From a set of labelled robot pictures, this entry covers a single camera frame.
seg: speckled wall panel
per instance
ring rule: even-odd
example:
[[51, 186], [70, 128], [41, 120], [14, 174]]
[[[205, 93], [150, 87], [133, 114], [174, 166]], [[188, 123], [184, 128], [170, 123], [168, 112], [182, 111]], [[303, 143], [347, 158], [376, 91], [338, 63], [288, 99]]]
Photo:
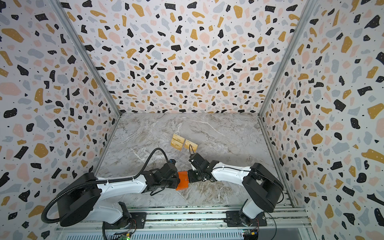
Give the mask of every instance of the speckled wall panel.
[[0, 1], [0, 239], [52, 236], [41, 212], [92, 171], [117, 119], [46, 4]]
[[63, 7], [123, 112], [258, 112], [305, 1]]
[[384, 239], [383, 13], [321, 1], [262, 116], [318, 239]]

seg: card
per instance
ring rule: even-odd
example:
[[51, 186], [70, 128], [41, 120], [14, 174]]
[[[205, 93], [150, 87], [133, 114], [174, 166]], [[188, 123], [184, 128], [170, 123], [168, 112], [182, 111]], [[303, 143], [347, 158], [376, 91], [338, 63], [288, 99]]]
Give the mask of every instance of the card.
[[179, 135], [176, 135], [176, 134], [173, 134], [172, 138], [175, 139], [176, 141], [180, 142], [181, 144], [183, 144], [185, 141], [185, 138], [180, 137]]
[[172, 138], [172, 140], [170, 141], [170, 145], [174, 148], [176, 148], [177, 150], [181, 151], [181, 149], [183, 148], [183, 144], [181, 142], [178, 142], [176, 141], [175, 139]]
[[196, 144], [196, 143], [193, 143], [193, 142], [191, 142], [191, 141], [189, 141], [189, 140], [186, 140], [186, 141], [185, 141], [185, 144], [184, 144], [184, 147], [185, 147], [186, 149], [189, 149], [189, 145], [191, 145], [191, 153], [192, 153], [192, 149], [193, 149], [194, 152], [196, 152], [196, 150], [197, 150], [197, 144]]

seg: orange object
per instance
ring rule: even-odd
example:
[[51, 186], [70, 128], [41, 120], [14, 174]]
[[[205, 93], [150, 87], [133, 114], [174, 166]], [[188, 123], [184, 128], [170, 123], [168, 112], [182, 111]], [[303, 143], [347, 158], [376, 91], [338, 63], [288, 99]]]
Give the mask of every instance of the orange object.
[[187, 189], [188, 183], [189, 183], [188, 172], [183, 171], [183, 172], [178, 172], [178, 174], [179, 174], [180, 183], [177, 185], [176, 191]]

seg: marble floor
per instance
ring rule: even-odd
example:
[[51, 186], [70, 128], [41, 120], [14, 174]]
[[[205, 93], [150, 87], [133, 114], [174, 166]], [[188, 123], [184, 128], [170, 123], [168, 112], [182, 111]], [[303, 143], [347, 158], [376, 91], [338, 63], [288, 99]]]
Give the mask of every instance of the marble floor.
[[[197, 152], [208, 161], [218, 160], [235, 166], [259, 162], [277, 177], [257, 115], [237, 113], [124, 113], [97, 176], [135, 175], [156, 147], [162, 148], [168, 159], [177, 161], [178, 171], [191, 169], [189, 150], [179, 151], [170, 146], [174, 133], [198, 144]], [[160, 168], [165, 162], [157, 151], [146, 170]], [[126, 194], [108, 201], [122, 201], [128, 207], [170, 207], [241, 205], [248, 198], [242, 186], [207, 181], [189, 184], [185, 190], [165, 189], [154, 196]]]

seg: black bracket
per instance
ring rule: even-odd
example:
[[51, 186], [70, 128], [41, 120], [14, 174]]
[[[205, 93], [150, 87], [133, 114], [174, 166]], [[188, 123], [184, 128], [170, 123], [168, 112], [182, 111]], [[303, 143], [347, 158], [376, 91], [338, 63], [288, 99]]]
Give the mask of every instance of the black bracket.
[[[147, 217], [146, 212], [133, 212], [133, 213], [131, 213], [131, 218], [125, 219], [125, 226], [132, 224], [132, 226], [131, 225], [129, 226], [131, 228], [131, 231], [134, 231], [135, 228], [136, 229], [143, 229], [146, 217]], [[122, 229], [122, 230], [125, 230], [124, 228], [120, 228], [116, 224], [109, 224], [107, 222], [105, 223], [105, 229]]]
[[[226, 211], [225, 215], [226, 219], [224, 219], [224, 222], [227, 223], [228, 227], [246, 227], [240, 220], [239, 211]], [[259, 221], [259, 227], [265, 227], [267, 225], [264, 212], [259, 213], [256, 219]], [[249, 227], [257, 227], [257, 221], [255, 220]]]
[[123, 216], [115, 223], [109, 224], [105, 223], [105, 229], [125, 229], [125, 227], [129, 226], [132, 231], [134, 229], [143, 229], [145, 220], [147, 217], [146, 212], [128, 212], [125, 203], [119, 202], [121, 209], [123, 211]]

